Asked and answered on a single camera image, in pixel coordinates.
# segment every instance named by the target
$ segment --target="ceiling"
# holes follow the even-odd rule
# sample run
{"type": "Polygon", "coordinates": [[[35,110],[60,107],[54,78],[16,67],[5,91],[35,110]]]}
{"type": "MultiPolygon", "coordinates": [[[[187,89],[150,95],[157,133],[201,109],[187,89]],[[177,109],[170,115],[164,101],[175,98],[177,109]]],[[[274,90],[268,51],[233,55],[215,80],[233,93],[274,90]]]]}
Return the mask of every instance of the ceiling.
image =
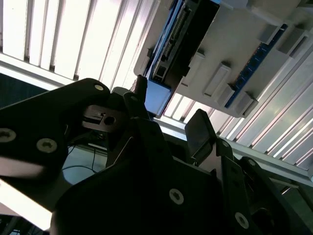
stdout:
{"type": "MultiPolygon", "coordinates": [[[[46,90],[86,77],[110,89],[130,88],[158,8],[157,0],[0,0],[0,72],[46,90]]],[[[257,97],[247,118],[179,94],[165,115],[181,125],[204,109],[221,137],[308,169],[313,163],[312,52],[310,34],[298,56],[288,59],[257,97]]]]}

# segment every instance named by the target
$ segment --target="screw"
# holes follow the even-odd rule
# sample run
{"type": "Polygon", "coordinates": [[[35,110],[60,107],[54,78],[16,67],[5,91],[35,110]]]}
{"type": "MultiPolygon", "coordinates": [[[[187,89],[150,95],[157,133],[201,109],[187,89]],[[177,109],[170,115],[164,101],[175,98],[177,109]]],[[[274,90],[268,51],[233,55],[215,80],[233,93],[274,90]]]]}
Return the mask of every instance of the screw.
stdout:
{"type": "Polygon", "coordinates": [[[176,189],[176,188],[172,188],[170,190],[170,198],[173,202],[175,202],[177,205],[181,205],[184,202],[184,196],[182,195],[182,193],[176,189]]]}
{"type": "Polygon", "coordinates": [[[243,227],[244,229],[248,229],[249,228],[249,222],[246,219],[246,217],[241,214],[240,212],[236,212],[235,213],[235,218],[238,222],[238,224],[240,224],[241,227],[243,227]]]}
{"type": "Polygon", "coordinates": [[[0,128],[0,143],[8,143],[16,138],[16,133],[8,128],[0,128]]]}
{"type": "Polygon", "coordinates": [[[97,90],[103,91],[103,87],[101,87],[100,85],[94,85],[94,87],[95,87],[97,90]]]}
{"type": "Polygon", "coordinates": [[[251,159],[249,159],[248,162],[250,163],[251,166],[255,166],[256,165],[255,162],[253,160],[251,160],[251,159]]]}
{"type": "Polygon", "coordinates": [[[39,151],[44,153],[53,153],[58,148],[58,144],[56,141],[49,139],[49,138],[43,138],[38,140],[36,147],[39,151]]]}
{"type": "Polygon", "coordinates": [[[225,147],[229,146],[229,144],[226,141],[222,141],[222,143],[224,144],[225,147]]]}

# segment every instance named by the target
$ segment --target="metal rod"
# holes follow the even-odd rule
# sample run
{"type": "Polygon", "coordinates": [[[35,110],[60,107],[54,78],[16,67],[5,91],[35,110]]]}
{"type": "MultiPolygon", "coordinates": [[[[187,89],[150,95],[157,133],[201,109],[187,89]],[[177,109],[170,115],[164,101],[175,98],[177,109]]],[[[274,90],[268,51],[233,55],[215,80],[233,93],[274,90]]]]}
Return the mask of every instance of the metal rod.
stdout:
{"type": "Polygon", "coordinates": [[[288,192],[291,188],[286,186],[284,187],[280,192],[282,193],[282,195],[284,195],[286,192],[288,192]]]}

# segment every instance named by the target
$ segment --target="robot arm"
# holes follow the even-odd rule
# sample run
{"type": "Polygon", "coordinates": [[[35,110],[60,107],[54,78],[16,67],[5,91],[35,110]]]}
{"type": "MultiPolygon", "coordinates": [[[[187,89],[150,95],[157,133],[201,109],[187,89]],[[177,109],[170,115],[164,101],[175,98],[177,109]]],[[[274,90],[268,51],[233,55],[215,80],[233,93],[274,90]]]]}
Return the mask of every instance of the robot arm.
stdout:
{"type": "Polygon", "coordinates": [[[146,80],[137,81],[134,93],[110,93],[84,79],[0,110],[0,175],[16,181],[53,181],[68,145],[104,135],[107,168],[62,195],[50,234],[311,234],[254,160],[234,159],[202,110],[185,128],[190,157],[173,158],[144,106],[146,80]]]}

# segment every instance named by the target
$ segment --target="cable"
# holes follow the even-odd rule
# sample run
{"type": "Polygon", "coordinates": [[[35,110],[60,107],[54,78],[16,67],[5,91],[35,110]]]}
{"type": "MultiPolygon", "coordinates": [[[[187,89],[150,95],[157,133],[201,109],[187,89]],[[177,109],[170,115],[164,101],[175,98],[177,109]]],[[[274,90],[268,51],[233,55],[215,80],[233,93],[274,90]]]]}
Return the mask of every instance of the cable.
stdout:
{"type": "MultiPolygon", "coordinates": [[[[68,153],[68,155],[73,151],[73,149],[75,148],[75,145],[74,147],[70,150],[70,152],[68,153]]],[[[94,160],[96,158],[96,149],[94,148],[94,151],[93,151],[93,160],[92,160],[92,165],[91,165],[91,168],[87,167],[87,166],[84,166],[84,165],[71,165],[71,166],[67,166],[65,168],[63,168],[62,170],[66,170],[66,169],[70,169],[70,168],[74,168],[74,167],[81,167],[81,168],[85,168],[85,169],[88,169],[88,170],[92,170],[93,173],[97,173],[94,169],[93,169],[93,165],[94,165],[94,160]]]]}
{"type": "Polygon", "coordinates": [[[95,158],[96,158],[96,148],[94,148],[94,150],[93,150],[93,160],[92,160],[92,166],[91,166],[92,170],[93,170],[93,164],[94,164],[95,158]]]}
{"type": "Polygon", "coordinates": [[[69,155],[74,150],[75,147],[76,145],[73,146],[73,148],[70,150],[70,152],[67,155],[69,155]]]}
{"type": "Polygon", "coordinates": [[[82,168],[86,168],[86,169],[89,169],[89,170],[92,170],[94,173],[97,173],[95,170],[87,167],[87,166],[84,166],[84,165],[71,165],[71,166],[68,166],[68,167],[65,167],[63,168],[62,170],[66,170],[66,169],[70,169],[70,168],[74,168],[74,167],[82,167],[82,168]]]}

